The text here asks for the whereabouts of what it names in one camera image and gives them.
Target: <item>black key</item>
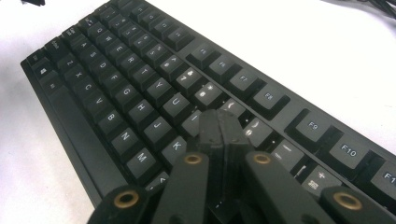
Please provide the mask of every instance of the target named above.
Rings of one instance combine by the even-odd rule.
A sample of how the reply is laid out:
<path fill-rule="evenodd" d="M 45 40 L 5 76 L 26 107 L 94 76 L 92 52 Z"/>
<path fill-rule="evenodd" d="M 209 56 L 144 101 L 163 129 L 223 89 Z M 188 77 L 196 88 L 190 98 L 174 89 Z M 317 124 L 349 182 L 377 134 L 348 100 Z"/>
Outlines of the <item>black key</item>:
<path fill-rule="evenodd" d="M 248 118 L 248 111 L 234 99 L 229 99 L 220 109 L 233 113 L 242 123 Z"/>
<path fill-rule="evenodd" d="M 174 95 L 163 105 L 163 116 L 173 125 L 178 125 L 193 110 L 194 106 L 180 93 Z"/>
<path fill-rule="evenodd" d="M 396 165 L 382 158 L 375 158 L 358 176 L 355 184 L 384 206 L 394 206 L 396 202 Z"/>
<path fill-rule="evenodd" d="M 74 87 L 75 93 L 78 95 L 79 99 L 83 100 L 90 96 L 97 89 L 95 82 L 91 77 L 84 77 L 76 86 Z"/>
<path fill-rule="evenodd" d="M 78 22 L 78 27 L 85 34 L 87 34 L 88 29 L 90 29 L 90 27 L 92 27 L 97 22 L 99 22 L 99 20 L 97 20 L 93 15 L 88 15 L 87 17 Z"/>
<path fill-rule="evenodd" d="M 128 78 L 131 79 L 133 85 L 140 91 L 145 91 L 160 76 L 148 64 L 144 64 L 137 71 L 129 73 Z"/>
<path fill-rule="evenodd" d="M 263 117 L 271 120 L 289 101 L 290 98 L 281 90 L 272 85 L 265 85 L 249 103 Z"/>
<path fill-rule="evenodd" d="M 201 110 L 217 109 L 218 106 L 226 100 L 227 95 L 211 82 L 204 85 L 196 92 L 192 100 Z"/>
<path fill-rule="evenodd" d="M 160 164 L 145 147 L 136 153 L 136 155 L 126 163 L 126 166 L 139 185 L 147 183 L 160 169 Z"/>
<path fill-rule="evenodd" d="M 150 49 L 143 58 L 149 65 L 156 68 L 169 56 L 171 56 L 171 52 L 164 48 L 162 44 L 157 44 Z"/>
<path fill-rule="evenodd" d="M 261 79 L 243 68 L 230 79 L 226 87 L 239 99 L 246 100 L 261 84 Z"/>
<path fill-rule="evenodd" d="M 251 145 L 256 149 L 263 150 L 267 146 L 267 142 L 274 132 L 272 128 L 262 122 L 260 119 L 253 119 L 244 129 L 245 136 L 249 139 Z"/>
<path fill-rule="evenodd" d="M 127 128 L 120 133 L 111 141 L 111 145 L 116 149 L 122 163 L 127 162 L 144 147 L 142 141 L 140 141 L 139 137 L 137 137 L 131 128 Z"/>
<path fill-rule="evenodd" d="M 127 113 L 134 105 L 139 103 L 143 97 L 131 84 L 127 84 L 116 94 L 114 99 L 122 112 Z"/>
<path fill-rule="evenodd" d="M 180 125 L 180 131 L 186 137 L 195 137 L 199 134 L 199 116 L 201 111 L 196 110 Z"/>
<path fill-rule="evenodd" d="M 329 151 L 318 156 L 337 173 L 352 180 L 372 158 L 373 152 L 348 134 L 344 134 Z"/>
<path fill-rule="evenodd" d="M 172 55 L 159 67 L 159 71 L 166 80 L 172 82 L 182 72 L 188 68 L 187 64 L 181 61 L 176 55 Z"/>
<path fill-rule="evenodd" d="M 87 30 L 87 34 L 90 40 L 97 44 L 99 35 L 104 34 L 106 31 L 107 28 L 101 22 L 97 22 Z"/>
<path fill-rule="evenodd" d="M 131 18 L 134 21 L 140 22 L 145 16 L 146 9 L 148 9 L 148 5 L 146 3 L 141 3 L 139 6 L 134 7 L 130 14 Z"/>
<path fill-rule="evenodd" d="M 77 26 L 71 26 L 62 33 L 62 38 L 70 46 L 76 45 L 76 43 L 84 38 L 82 32 L 77 28 Z"/>
<path fill-rule="evenodd" d="M 206 71 L 218 83 L 223 84 L 234 76 L 239 69 L 240 66 L 235 64 L 233 60 L 225 55 L 221 55 L 209 65 Z"/>
<path fill-rule="evenodd" d="M 271 154 L 293 175 L 302 167 L 304 153 L 286 139 L 283 139 Z"/>
<path fill-rule="evenodd" d="M 303 173 L 298 176 L 298 179 L 302 182 L 302 186 L 306 191 L 317 197 L 320 197 L 323 189 L 342 185 L 342 182 L 334 175 L 330 174 L 323 167 L 313 163 L 304 169 Z"/>
<path fill-rule="evenodd" d="M 44 48 L 50 59 L 55 63 L 59 62 L 67 54 L 70 54 L 69 49 L 59 37 L 53 38 Z"/>
<path fill-rule="evenodd" d="M 27 62 L 33 69 L 35 69 L 35 65 L 43 60 L 45 57 L 46 56 L 44 55 L 43 50 L 38 49 L 33 54 L 29 55 L 29 57 L 27 57 Z"/>
<path fill-rule="evenodd" d="M 187 69 L 176 79 L 177 89 L 186 97 L 192 96 L 206 83 L 206 79 L 192 68 Z"/>
<path fill-rule="evenodd" d="M 64 83 L 61 81 L 59 76 L 52 77 L 50 80 L 42 84 L 44 92 L 47 94 L 47 96 L 51 96 L 53 93 L 55 93 L 57 90 L 59 90 Z"/>
<path fill-rule="evenodd" d="M 181 137 L 178 136 L 175 140 L 173 140 L 166 148 L 163 149 L 163 156 L 166 159 L 166 164 L 169 168 L 172 168 L 177 157 L 183 155 L 187 151 L 187 143 Z"/>
<path fill-rule="evenodd" d="M 99 46 L 99 49 L 105 50 L 105 48 L 113 43 L 116 39 L 117 37 L 113 35 L 110 31 L 105 31 L 97 38 L 97 44 Z"/>
<path fill-rule="evenodd" d="M 85 63 L 92 63 L 94 60 L 102 57 L 103 54 L 97 49 L 94 45 L 87 47 L 84 51 L 81 52 L 79 58 Z"/>
<path fill-rule="evenodd" d="M 158 118 L 158 112 L 147 102 L 142 100 L 128 112 L 128 117 L 134 127 L 143 131 L 149 124 Z"/>
<path fill-rule="evenodd" d="M 154 150 L 163 149 L 177 135 L 163 117 L 158 117 L 144 131 L 148 145 Z"/>
<path fill-rule="evenodd" d="M 125 82 L 126 78 L 123 77 L 120 72 L 116 71 L 105 79 L 103 86 L 105 87 L 107 93 L 114 97 L 120 90 L 121 84 Z"/>
<path fill-rule="evenodd" d="M 119 112 L 112 110 L 98 122 L 98 127 L 107 140 L 114 138 L 121 130 L 126 128 L 126 123 Z"/>
<path fill-rule="evenodd" d="M 151 31 L 154 28 L 154 26 L 157 25 L 158 22 L 160 22 L 160 20 L 162 19 L 163 19 L 162 14 L 158 11 L 153 10 L 142 18 L 140 24 L 142 24 L 143 27 Z"/>
<path fill-rule="evenodd" d="M 187 56 L 187 60 L 189 60 L 201 70 L 204 70 L 219 56 L 220 53 L 215 51 L 211 46 L 209 46 L 208 44 L 202 44 L 200 47 L 198 47 L 198 49 L 195 49 L 191 54 Z"/>
<path fill-rule="evenodd" d="M 177 28 L 168 37 L 166 37 L 164 42 L 175 51 L 179 51 L 186 47 L 186 45 L 188 45 L 193 39 L 194 36 L 186 30 L 183 28 Z"/>
<path fill-rule="evenodd" d="M 163 19 L 154 26 L 154 29 L 151 32 L 161 40 L 165 40 L 165 38 L 174 32 L 176 28 L 177 27 L 169 19 Z"/>
<path fill-rule="evenodd" d="M 96 124 L 113 109 L 112 104 L 101 91 L 96 91 L 85 99 L 84 105 Z"/>
<path fill-rule="evenodd" d="M 166 172 L 161 172 L 159 175 L 157 175 L 146 187 L 146 191 L 151 191 L 159 186 L 162 186 L 166 183 L 166 180 L 169 179 L 169 175 Z"/>
<path fill-rule="evenodd" d="M 165 104 L 175 93 L 176 90 L 163 77 L 155 81 L 145 92 L 147 98 L 157 108 Z"/>
<path fill-rule="evenodd" d="M 307 109 L 304 109 L 286 129 L 286 133 L 313 153 L 337 132 L 327 119 Z"/>
<path fill-rule="evenodd" d="M 149 49 L 154 47 L 157 43 L 148 35 L 143 34 L 136 39 L 131 48 L 140 56 L 143 56 Z"/>
<path fill-rule="evenodd" d="M 78 64 L 78 60 L 72 54 L 67 54 L 59 62 L 56 63 L 61 73 L 67 72 Z"/>

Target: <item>black plastic object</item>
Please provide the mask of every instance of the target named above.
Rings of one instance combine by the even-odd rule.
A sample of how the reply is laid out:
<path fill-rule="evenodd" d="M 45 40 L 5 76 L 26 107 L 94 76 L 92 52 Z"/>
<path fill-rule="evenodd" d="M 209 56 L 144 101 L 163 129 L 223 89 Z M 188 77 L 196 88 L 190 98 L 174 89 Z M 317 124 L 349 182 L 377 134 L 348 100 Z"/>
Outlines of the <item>black plastic object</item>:
<path fill-rule="evenodd" d="M 335 223 L 270 154 L 249 152 L 244 174 L 269 223 Z"/>
<path fill-rule="evenodd" d="M 205 223 L 208 169 L 205 154 L 178 157 L 151 223 Z"/>
<path fill-rule="evenodd" d="M 345 187 L 323 190 L 319 203 L 340 224 L 396 223 L 388 212 L 357 191 Z"/>
<path fill-rule="evenodd" d="M 39 7 L 46 5 L 46 2 L 44 0 L 24 0 L 22 2 L 31 3 Z"/>

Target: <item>function key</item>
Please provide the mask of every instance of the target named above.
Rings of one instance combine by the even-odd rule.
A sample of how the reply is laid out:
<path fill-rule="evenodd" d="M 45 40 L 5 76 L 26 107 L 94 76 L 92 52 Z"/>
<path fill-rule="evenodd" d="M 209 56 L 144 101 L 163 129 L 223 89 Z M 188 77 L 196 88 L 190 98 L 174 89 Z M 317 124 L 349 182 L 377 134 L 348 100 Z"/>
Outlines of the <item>function key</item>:
<path fill-rule="evenodd" d="M 326 188 L 342 185 L 339 179 L 315 163 L 309 164 L 297 179 L 306 191 L 317 197 Z"/>
<path fill-rule="evenodd" d="M 241 100 L 246 100 L 255 90 L 262 85 L 262 80 L 242 68 L 230 81 L 226 87 Z"/>
<path fill-rule="evenodd" d="M 192 100 L 201 110 L 217 109 L 226 100 L 227 95 L 216 85 L 208 82 L 194 94 Z"/>
<path fill-rule="evenodd" d="M 373 156 L 373 152 L 365 145 L 344 134 L 328 151 L 319 157 L 330 165 L 337 173 L 352 180 Z"/>
<path fill-rule="evenodd" d="M 304 109 L 286 129 L 286 133 L 306 149 L 315 153 L 333 134 L 337 133 L 329 120 Z"/>
<path fill-rule="evenodd" d="M 215 51 L 211 46 L 208 44 L 202 44 L 187 56 L 187 60 L 203 70 L 213 63 L 219 56 L 220 53 Z"/>
<path fill-rule="evenodd" d="M 290 101 L 290 98 L 273 85 L 265 85 L 249 104 L 268 120 L 274 116 Z"/>
<path fill-rule="evenodd" d="M 163 19 L 154 26 L 152 33 L 161 40 L 165 40 L 165 38 L 174 32 L 176 28 L 177 27 L 169 19 Z"/>
<path fill-rule="evenodd" d="M 292 175 L 298 172 L 304 162 L 304 153 L 286 139 L 283 139 L 271 154 L 277 158 Z"/>
<path fill-rule="evenodd" d="M 396 165 L 382 158 L 375 158 L 357 177 L 356 186 L 379 203 L 396 206 Z"/>
<path fill-rule="evenodd" d="M 186 47 L 186 45 L 188 45 L 193 39 L 194 36 L 186 30 L 183 28 L 177 28 L 168 37 L 166 37 L 164 42 L 175 51 L 179 51 Z"/>

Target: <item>keyboard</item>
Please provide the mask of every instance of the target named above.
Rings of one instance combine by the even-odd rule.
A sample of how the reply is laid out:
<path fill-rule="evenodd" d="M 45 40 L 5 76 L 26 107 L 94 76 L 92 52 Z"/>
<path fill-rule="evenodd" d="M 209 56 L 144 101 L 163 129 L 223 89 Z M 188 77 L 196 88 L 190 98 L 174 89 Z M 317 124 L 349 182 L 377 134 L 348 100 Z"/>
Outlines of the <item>keyboard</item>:
<path fill-rule="evenodd" d="M 145 1 L 110 1 L 21 62 L 96 206 L 163 188 L 207 109 L 234 113 L 314 197 L 361 192 L 396 214 L 394 155 Z"/>

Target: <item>keycap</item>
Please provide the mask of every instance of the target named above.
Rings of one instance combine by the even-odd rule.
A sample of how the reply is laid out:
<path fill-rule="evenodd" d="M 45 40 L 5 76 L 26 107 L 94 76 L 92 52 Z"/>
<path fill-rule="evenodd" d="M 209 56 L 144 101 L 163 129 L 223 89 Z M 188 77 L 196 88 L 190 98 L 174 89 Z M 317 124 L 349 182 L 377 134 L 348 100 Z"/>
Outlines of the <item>keycap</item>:
<path fill-rule="evenodd" d="M 394 207 L 396 202 L 396 165 L 375 158 L 357 177 L 355 184 L 377 202 Z"/>
<path fill-rule="evenodd" d="M 254 95 L 249 104 L 263 117 L 271 120 L 289 101 L 290 98 L 278 88 L 265 85 Z"/>
<path fill-rule="evenodd" d="M 144 185 L 159 169 L 160 165 L 152 154 L 144 147 L 127 163 L 129 171 L 139 185 Z"/>
<path fill-rule="evenodd" d="M 302 182 L 304 189 L 317 197 L 320 197 L 320 193 L 323 189 L 341 186 L 342 184 L 334 175 L 314 163 L 307 166 L 304 173 L 300 175 L 298 179 Z"/>
<path fill-rule="evenodd" d="M 286 139 L 283 139 L 271 154 L 293 175 L 302 167 L 298 164 L 302 164 L 304 153 Z"/>
<path fill-rule="evenodd" d="M 201 110 L 207 110 L 216 109 L 226 98 L 226 94 L 219 87 L 208 82 L 194 94 L 192 100 Z"/>
<path fill-rule="evenodd" d="M 219 56 L 220 54 L 211 46 L 208 44 L 202 44 L 187 56 L 187 60 L 203 70 L 213 63 Z"/>
<path fill-rule="evenodd" d="M 145 129 L 144 134 L 149 146 L 156 151 L 163 149 L 177 135 L 172 126 L 161 116 Z"/>
<path fill-rule="evenodd" d="M 116 149 L 121 162 L 127 162 L 144 147 L 143 142 L 131 128 L 125 129 L 114 138 L 114 140 L 111 141 L 111 145 Z"/>
<path fill-rule="evenodd" d="M 243 68 L 230 79 L 226 87 L 239 99 L 246 100 L 261 85 L 262 80 Z"/>

